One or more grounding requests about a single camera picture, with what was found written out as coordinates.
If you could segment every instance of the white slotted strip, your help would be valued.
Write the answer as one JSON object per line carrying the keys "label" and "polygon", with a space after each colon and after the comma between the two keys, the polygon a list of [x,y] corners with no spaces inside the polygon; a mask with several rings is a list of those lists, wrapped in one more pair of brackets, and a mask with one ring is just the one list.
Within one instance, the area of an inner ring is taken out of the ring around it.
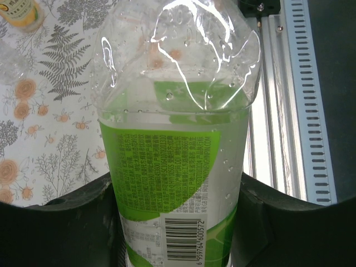
{"label": "white slotted strip", "polygon": [[284,1],[300,123],[306,193],[320,205],[337,202],[308,1]]}

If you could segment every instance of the bottle label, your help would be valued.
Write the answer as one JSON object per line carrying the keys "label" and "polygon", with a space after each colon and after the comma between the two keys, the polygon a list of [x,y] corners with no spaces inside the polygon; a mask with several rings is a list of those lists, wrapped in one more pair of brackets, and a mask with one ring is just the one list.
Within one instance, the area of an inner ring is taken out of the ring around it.
{"label": "bottle label", "polygon": [[[101,131],[128,265],[226,267],[240,181],[231,169],[221,177],[223,160],[216,163],[221,133],[130,130],[103,123]],[[228,199],[231,189],[236,190]]]}
{"label": "bottle label", "polygon": [[0,0],[0,14],[17,27],[29,25],[38,18],[33,0]]}

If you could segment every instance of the screw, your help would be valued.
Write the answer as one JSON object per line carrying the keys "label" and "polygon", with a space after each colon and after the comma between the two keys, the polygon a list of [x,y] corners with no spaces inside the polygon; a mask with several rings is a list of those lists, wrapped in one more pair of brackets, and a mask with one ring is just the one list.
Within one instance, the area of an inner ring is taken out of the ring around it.
{"label": "screw", "polygon": [[262,12],[265,9],[265,4],[264,3],[260,3],[259,6],[257,7],[257,10]]}

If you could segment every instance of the bottle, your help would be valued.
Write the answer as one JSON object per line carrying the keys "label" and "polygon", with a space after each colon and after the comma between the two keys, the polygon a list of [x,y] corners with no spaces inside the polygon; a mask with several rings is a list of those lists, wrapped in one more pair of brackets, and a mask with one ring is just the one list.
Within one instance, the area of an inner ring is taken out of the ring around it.
{"label": "bottle", "polygon": [[231,0],[122,0],[92,60],[127,266],[226,267],[259,37]]}
{"label": "bottle", "polygon": [[0,15],[22,32],[37,30],[45,17],[35,0],[0,0]]}
{"label": "bottle", "polygon": [[0,84],[12,85],[26,78],[27,59],[0,40]]}

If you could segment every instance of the tablecloth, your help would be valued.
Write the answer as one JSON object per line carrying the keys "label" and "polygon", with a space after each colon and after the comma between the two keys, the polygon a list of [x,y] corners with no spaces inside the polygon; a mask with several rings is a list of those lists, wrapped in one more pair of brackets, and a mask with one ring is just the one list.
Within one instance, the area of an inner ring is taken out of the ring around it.
{"label": "tablecloth", "polygon": [[117,0],[40,0],[45,21],[24,34],[0,19],[0,38],[29,62],[26,80],[0,85],[0,201],[43,205],[108,172],[90,59]]}

